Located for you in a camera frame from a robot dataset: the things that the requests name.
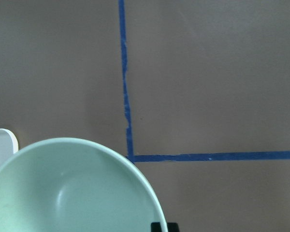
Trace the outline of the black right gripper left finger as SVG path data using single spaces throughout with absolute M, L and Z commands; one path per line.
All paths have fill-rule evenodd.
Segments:
M 162 227 L 160 222 L 152 222 L 151 225 L 151 232 L 162 232 Z

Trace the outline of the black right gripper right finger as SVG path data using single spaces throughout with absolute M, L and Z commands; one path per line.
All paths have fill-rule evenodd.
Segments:
M 179 232 L 179 226 L 176 222 L 167 223 L 168 232 Z

